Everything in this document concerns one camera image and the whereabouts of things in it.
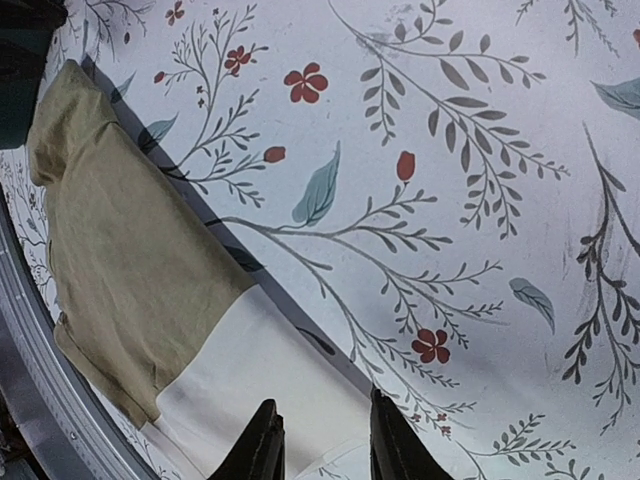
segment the table surface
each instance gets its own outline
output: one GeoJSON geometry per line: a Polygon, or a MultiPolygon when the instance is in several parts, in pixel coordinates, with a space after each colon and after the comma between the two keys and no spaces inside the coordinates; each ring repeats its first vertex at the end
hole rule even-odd
{"type": "MultiPolygon", "coordinates": [[[[91,57],[138,146],[454,477],[635,479],[640,7],[477,3],[73,0],[44,83],[91,57]]],[[[55,318],[43,191],[24,150],[1,173],[55,318]]]]}

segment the fabric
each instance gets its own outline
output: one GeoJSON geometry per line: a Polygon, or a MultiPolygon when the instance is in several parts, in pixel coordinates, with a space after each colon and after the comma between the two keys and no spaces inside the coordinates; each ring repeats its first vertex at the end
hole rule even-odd
{"type": "MultiPolygon", "coordinates": [[[[45,83],[91,57],[200,219],[454,478],[639,478],[637,0],[68,4],[45,83]]],[[[3,182],[56,312],[25,162],[3,182]]]]}
{"type": "Polygon", "coordinates": [[[56,343],[142,427],[253,282],[75,62],[38,106],[28,146],[31,178],[47,190],[49,264],[64,312],[56,343]]]}
{"type": "Polygon", "coordinates": [[[344,445],[368,444],[367,397],[336,375],[264,290],[253,286],[223,315],[194,361],[158,395],[161,415],[141,433],[185,478],[206,479],[266,398],[276,399],[284,417],[286,478],[333,457],[344,445]],[[187,461],[200,476],[189,474],[187,461]]]}

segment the black object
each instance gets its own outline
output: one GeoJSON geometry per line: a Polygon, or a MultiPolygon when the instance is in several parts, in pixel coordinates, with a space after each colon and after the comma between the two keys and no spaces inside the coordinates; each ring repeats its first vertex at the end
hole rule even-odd
{"type": "Polygon", "coordinates": [[[0,0],[0,150],[24,144],[61,0],[0,0]]]}
{"type": "MultiPolygon", "coordinates": [[[[393,401],[371,394],[372,480],[453,480],[429,454],[393,401]]],[[[283,480],[284,427],[266,400],[209,480],[283,480]]]]}

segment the floral pattern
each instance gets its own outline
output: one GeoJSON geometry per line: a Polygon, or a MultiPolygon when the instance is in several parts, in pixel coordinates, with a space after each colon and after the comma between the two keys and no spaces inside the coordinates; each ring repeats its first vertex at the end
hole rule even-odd
{"type": "MultiPolygon", "coordinates": [[[[266,268],[443,465],[465,480],[633,478],[637,9],[69,3],[46,81],[91,58],[114,108],[142,122],[123,121],[140,149],[245,245],[233,257],[266,268]]],[[[26,166],[4,153],[0,173],[56,318],[26,166]]],[[[180,478],[110,412],[161,478],[180,478]]],[[[341,468],[311,478],[361,478],[341,468]]]]}

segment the olive green cloth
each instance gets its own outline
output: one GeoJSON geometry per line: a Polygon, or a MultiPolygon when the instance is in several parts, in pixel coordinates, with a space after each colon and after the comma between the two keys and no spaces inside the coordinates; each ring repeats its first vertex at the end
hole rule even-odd
{"type": "Polygon", "coordinates": [[[252,281],[75,62],[37,107],[27,145],[46,187],[56,343],[140,428],[252,281]]]}

